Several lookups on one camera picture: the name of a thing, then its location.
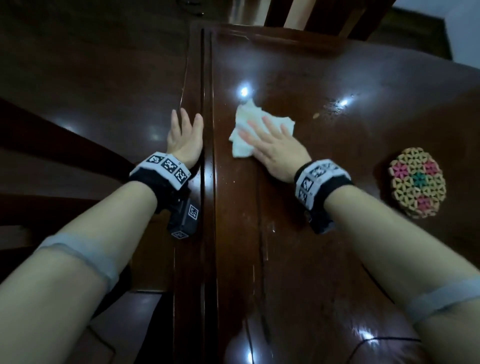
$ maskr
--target table top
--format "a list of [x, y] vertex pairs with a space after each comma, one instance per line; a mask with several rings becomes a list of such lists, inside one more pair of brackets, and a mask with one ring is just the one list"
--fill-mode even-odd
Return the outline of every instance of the table top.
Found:
[[[415, 223], [479, 265], [479, 86], [477, 70], [412, 50], [193, 24], [182, 105], [205, 119], [205, 162], [191, 183], [204, 220], [198, 245], [176, 250], [176, 289], [183, 275], [202, 276], [189, 281], [198, 293], [176, 291], [176, 328], [185, 329], [186, 317], [197, 322], [206, 361], [227, 363], [341, 363], [366, 339], [416, 339], [346, 237], [314, 235], [292, 187], [253, 158], [234, 159], [228, 137], [246, 87], [258, 106], [296, 122], [294, 136], [314, 159], [334, 160], [388, 204], [388, 163], [404, 148], [424, 148], [443, 169], [448, 195], [438, 216]], [[186, 258], [194, 251], [195, 267]], [[201, 309], [192, 313], [185, 302], [196, 299]], [[382, 343], [368, 357], [401, 359], [407, 345]], [[413, 352], [428, 360], [420, 345]]]

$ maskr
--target paper towel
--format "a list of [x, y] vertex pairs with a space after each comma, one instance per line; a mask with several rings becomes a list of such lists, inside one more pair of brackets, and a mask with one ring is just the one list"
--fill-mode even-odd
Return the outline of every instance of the paper towel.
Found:
[[238, 135], [239, 127], [249, 131], [252, 135], [256, 135], [252, 127], [247, 124], [247, 121], [251, 120], [256, 122], [257, 125], [259, 125], [266, 133], [270, 134], [262, 120], [263, 116], [268, 116], [272, 121], [273, 125], [279, 130], [280, 125], [284, 124], [290, 135], [293, 135], [293, 127], [295, 125], [295, 122], [292, 121], [292, 119], [273, 116], [268, 112], [263, 111], [262, 108], [256, 106], [253, 100], [250, 98], [245, 104], [239, 105], [237, 107], [237, 113], [235, 114], [235, 128], [233, 129], [230, 138], [228, 138], [229, 141], [233, 142], [232, 155], [234, 158], [250, 157], [253, 154], [253, 147], [247, 144]]

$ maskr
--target oval woven coaster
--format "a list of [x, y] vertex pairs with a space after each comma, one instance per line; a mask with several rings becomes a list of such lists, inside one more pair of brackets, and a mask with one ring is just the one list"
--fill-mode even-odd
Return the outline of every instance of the oval woven coaster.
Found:
[[390, 162], [392, 196], [412, 218], [435, 216], [445, 200], [442, 170], [422, 148], [407, 148]]

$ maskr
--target person's right hand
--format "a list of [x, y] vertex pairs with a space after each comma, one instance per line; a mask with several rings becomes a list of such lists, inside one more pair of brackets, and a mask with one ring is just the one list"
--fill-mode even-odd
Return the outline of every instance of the person's right hand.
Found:
[[239, 135], [255, 147], [253, 155], [272, 176], [283, 182], [293, 183], [295, 173], [312, 158], [305, 147], [288, 133], [285, 125], [280, 126], [280, 131], [268, 117], [264, 116], [262, 120], [270, 134], [264, 132], [255, 122], [249, 121], [248, 124], [255, 130], [258, 138], [246, 130], [240, 130]]

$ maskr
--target dark brown floor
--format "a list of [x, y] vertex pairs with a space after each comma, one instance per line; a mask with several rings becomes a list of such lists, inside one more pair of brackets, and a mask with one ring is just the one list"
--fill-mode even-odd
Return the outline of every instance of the dark brown floor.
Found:
[[[246, 1], [245, 9], [238, 3], [209, 0], [202, 8], [187, 8], [208, 19], [252, 24], [259, 1]], [[188, 23], [195, 18], [184, 8], [174, 0], [3, 1], [0, 97], [132, 162], [164, 150], [170, 111], [182, 93]], [[422, 26], [417, 18], [405, 19], [390, 12], [369, 41], [448, 58], [438, 41], [438, 22]], [[5, 161], [0, 192], [101, 199], [119, 186], [107, 177], [3, 149], [0, 160]], [[13, 168], [19, 163], [29, 168]], [[137, 277], [145, 270], [135, 262], [154, 260], [137, 288], [171, 285], [173, 246], [155, 244], [156, 231], [164, 228], [150, 224], [133, 257]], [[2, 227], [0, 236], [2, 246], [11, 247], [13, 241], [25, 244], [29, 234]], [[157, 300], [154, 294], [126, 294], [92, 324], [116, 354], [87, 330], [68, 363], [132, 363]]]

